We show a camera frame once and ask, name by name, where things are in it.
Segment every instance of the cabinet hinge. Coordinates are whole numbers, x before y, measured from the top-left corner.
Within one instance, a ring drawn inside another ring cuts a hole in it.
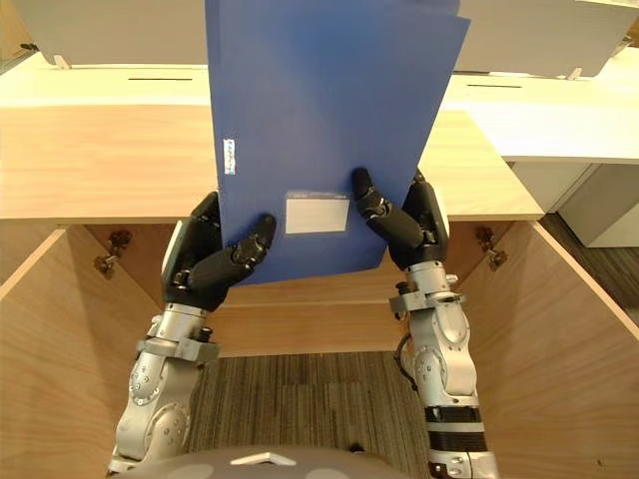
[[[504,250],[495,249],[495,235],[491,228],[479,227],[475,230],[475,237],[481,250],[488,253],[488,265],[493,271],[508,261],[508,254]]]
[[[109,236],[109,254],[106,256],[97,256],[93,260],[93,266],[106,279],[111,279],[113,277],[114,266],[122,257],[122,253],[127,248],[129,243],[131,242],[131,232],[127,230],[118,230],[116,232],[112,232]]]

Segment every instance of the floor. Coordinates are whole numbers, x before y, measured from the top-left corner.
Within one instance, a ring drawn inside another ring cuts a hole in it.
[[[423,408],[390,352],[221,359],[194,404],[191,451],[359,443],[395,469],[427,477]]]
[[[639,247],[585,247],[558,214],[540,223],[639,325]]]

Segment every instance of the robot forearm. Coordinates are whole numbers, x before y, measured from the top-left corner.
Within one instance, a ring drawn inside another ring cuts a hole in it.
[[[153,318],[129,379],[129,399],[116,430],[110,472],[125,472],[142,463],[173,457],[188,437],[191,396],[202,363],[218,357],[202,328],[206,311],[168,304]]]
[[[479,414],[476,371],[468,352],[469,328],[460,296],[450,291],[440,261],[410,266],[403,294],[391,301],[410,317],[414,351],[409,366],[422,400],[434,479],[497,479]]]

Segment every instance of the sticker on folder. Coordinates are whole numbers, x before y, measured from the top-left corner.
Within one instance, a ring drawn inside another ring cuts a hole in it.
[[[287,195],[287,235],[346,231],[346,195],[290,193]]]

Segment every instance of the white label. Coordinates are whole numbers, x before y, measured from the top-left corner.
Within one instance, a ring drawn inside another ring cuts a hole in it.
[[[348,204],[345,197],[287,198],[287,235],[346,231]]]
[[[234,175],[236,173],[236,141],[231,138],[224,138],[224,174]]]

